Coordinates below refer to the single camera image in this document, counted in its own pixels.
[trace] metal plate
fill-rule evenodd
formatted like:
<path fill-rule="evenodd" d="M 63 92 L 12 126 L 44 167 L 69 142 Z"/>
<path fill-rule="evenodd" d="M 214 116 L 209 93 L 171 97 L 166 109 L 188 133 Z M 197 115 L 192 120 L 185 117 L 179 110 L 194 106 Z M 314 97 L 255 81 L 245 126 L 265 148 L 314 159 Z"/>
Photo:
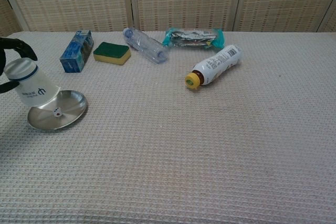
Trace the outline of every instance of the metal plate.
<path fill-rule="evenodd" d="M 56 130 L 77 120 L 86 107 L 87 100 L 82 93 L 63 90 L 50 102 L 39 107 L 32 107 L 28 113 L 28 123 L 35 129 Z M 63 115 L 55 117 L 53 114 L 55 108 L 61 108 Z"/>

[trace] small cardboard box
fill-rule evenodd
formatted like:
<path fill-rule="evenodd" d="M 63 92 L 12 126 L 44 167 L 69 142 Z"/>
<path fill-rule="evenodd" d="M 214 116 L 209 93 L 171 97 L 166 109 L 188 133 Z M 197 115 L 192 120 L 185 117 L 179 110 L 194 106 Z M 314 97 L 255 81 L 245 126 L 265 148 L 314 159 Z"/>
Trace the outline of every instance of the small cardboard box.
<path fill-rule="evenodd" d="M 70 41 L 63 55 L 59 58 L 66 73 L 82 71 L 93 48 L 93 39 L 90 30 L 77 31 Z"/>

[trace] sponge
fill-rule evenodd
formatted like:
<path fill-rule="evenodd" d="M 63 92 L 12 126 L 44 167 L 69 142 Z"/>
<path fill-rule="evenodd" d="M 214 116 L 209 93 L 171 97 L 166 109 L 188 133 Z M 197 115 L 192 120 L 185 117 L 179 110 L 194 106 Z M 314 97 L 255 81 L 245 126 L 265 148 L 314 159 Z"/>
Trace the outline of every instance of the sponge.
<path fill-rule="evenodd" d="M 131 56 L 131 51 L 128 46 L 103 42 L 93 52 L 93 56 L 97 61 L 124 65 Z"/>

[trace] yellow bottle cap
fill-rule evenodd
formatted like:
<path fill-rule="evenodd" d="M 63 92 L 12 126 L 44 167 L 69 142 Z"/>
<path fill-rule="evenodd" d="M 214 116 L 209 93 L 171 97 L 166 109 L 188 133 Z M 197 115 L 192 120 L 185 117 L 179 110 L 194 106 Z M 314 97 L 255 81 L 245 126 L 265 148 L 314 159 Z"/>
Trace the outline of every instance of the yellow bottle cap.
<path fill-rule="evenodd" d="M 197 89 L 197 87 L 200 84 L 199 77 L 195 73 L 189 73 L 187 76 L 184 78 L 185 84 L 187 85 L 188 88 L 190 89 Z"/>

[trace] textured tablecloth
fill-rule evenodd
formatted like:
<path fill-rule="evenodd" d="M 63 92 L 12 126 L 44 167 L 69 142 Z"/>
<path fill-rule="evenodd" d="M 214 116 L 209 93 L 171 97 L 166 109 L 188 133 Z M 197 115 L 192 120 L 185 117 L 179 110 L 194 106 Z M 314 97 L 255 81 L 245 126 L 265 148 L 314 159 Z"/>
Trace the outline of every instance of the textured tablecloth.
<path fill-rule="evenodd" d="M 335 34 L 228 32 L 243 63 L 197 91 L 184 77 L 211 50 L 173 49 L 161 65 L 133 50 L 124 66 L 91 53 L 64 73 L 73 35 L 11 35 L 89 107 L 43 132 L 15 91 L 0 95 L 1 221 L 336 223 Z M 124 44 L 121 32 L 93 39 Z"/>

